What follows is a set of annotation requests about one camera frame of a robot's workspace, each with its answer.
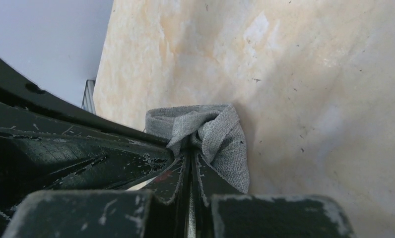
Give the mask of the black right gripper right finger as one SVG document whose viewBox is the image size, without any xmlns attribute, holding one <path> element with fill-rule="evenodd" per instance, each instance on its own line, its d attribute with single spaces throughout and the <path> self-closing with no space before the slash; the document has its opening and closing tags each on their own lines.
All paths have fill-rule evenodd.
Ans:
<svg viewBox="0 0 395 238">
<path fill-rule="evenodd" d="M 192 174 L 198 238 L 355 237 L 344 210 L 329 197 L 241 193 L 199 152 Z"/>
</svg>

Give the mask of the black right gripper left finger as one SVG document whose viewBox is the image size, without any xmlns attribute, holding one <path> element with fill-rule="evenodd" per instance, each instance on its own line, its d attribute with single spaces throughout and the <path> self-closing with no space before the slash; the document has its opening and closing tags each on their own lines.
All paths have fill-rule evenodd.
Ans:
<svg viewBox="0 0 395 238">
<path fill-rule="evenodd" d="M 184 156 L 136 191 L 43 190 L 28 195 L 5 238 L 184 238 L 188 162 Z"/>
</svg>

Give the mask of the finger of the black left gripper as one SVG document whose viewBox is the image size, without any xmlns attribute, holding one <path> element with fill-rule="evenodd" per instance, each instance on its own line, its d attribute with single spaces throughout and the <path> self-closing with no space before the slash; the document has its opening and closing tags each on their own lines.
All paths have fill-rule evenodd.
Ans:
<svg viewBox="0 0 395 238">
<path fill-rule="evenodd" d="M 124 189 L 156 176 L 173 161 L 162 146 L 0 102 L 0 235 L 32 192 Z"/>
<path fill-rule="evenodd" d="M 49 118 L 86 126 L 105 134 L 166 146 L 166 139 L 111 122 L 40 89 L 0 58 L 0 102 Z"/>
</svg>

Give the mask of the grey cloth napkin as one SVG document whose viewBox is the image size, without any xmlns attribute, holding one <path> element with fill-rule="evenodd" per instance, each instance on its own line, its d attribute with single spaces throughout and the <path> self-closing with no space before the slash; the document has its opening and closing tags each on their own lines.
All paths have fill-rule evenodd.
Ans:
<svg viewBox="0 0 395 238">
<path fill-rule="evenodd" d="M 174 155 L 191 144 L 234 188 L 249 191 L 246 138 L 232 104 L 152 109 L 145 131 L 167 139 Z"/>
</svg>

